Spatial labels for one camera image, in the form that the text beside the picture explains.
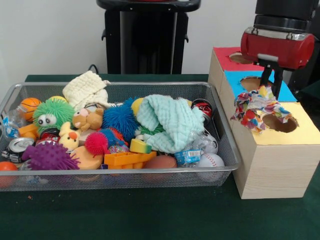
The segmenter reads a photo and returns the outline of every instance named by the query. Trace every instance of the cable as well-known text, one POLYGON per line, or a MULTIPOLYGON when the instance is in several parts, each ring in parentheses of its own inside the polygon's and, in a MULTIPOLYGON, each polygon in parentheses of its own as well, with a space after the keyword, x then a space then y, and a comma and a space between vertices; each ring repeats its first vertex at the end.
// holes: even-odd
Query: cable
POLYGON ((88 68, 88 71, 90 71, 92 68, 94 68, 96 74, 99 74, 98 68, 95 64, 91 64, 90 67, 88 68))

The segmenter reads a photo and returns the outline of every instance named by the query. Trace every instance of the red paper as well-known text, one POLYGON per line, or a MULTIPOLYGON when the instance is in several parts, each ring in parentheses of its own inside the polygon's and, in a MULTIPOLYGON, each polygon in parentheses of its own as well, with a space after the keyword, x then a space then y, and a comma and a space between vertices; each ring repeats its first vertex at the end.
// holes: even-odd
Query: red paper
POLYGON ((235 52, 240 52, 240 47, 214 47, 214 52, 218 58, 222 70, 224 71, 263 71, 264 68, 253 64, 240 64, 232 61, 229 56, 235 52))

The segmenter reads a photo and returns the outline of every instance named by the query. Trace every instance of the basket rim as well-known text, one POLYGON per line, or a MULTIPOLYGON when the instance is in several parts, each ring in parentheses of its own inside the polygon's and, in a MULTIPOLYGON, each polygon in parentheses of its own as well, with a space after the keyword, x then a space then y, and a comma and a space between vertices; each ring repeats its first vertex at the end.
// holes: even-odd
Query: basket rim
MULTIPOLYGON (((7 94, 3 98, 0 104, 0 113, 4 111, 6 103, 9 101, 13 95, 15 89, 21 88, 24 86, 65 86, 69 82, 21 82, 13 84, 8 90, 7 94)), ((227 139, 231 146, 231 151, 235 159, 235 164, 230 166, 222 167, 177 167, 177 168, 159 168, 159 169, 97 169, 97 170, 25 170, 25 171, 1 171, 0 176, 44 176, 44 175, 105 175, 105 174, 163 174, 163 173, 199 173, 199 172, 230 172, 238 169, 241 163, 241 155, 239 149, 236 145, 235 139, 231 132, 231 128, 228 124, 227 117, 223 110, 222 104, 218 97, 216 88, 210 83, 205 81, 179 81, 179 82, 111 82, 111 85, 114 86, 123 86, 123 85, 154 85, 154 86, 163 86, 163 85, 200 85, 206 86, 209 88, 214 99, 216 108, 219 112, 223 128, 225 130, 227 139)))

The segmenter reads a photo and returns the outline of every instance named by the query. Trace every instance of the white wall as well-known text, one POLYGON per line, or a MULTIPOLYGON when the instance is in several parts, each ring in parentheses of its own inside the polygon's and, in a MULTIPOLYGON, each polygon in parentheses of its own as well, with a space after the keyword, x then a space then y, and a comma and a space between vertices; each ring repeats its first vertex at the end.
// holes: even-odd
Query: white wall
MULTIPOLYGON (((256 0, 202 0, 189 13, 183 73, 208 73, 213 46, 239 46, 256 0)), ((29 74, 107 71, 104 10, 95 0, 0 0, 0 98, 29 74)))

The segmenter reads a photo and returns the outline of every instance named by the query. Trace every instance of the green spiky ball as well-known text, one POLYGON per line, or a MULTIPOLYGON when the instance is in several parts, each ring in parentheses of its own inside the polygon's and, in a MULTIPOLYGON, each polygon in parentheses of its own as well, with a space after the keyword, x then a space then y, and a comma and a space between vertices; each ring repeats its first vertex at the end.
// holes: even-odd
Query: green spiky ball
POLYGON ((74 113, 74 108, 64 100, 48 99, 34 111, 33 123, 38 127, 40 134, 49 128, 60 130, 65 122, 72 122, 74 113))

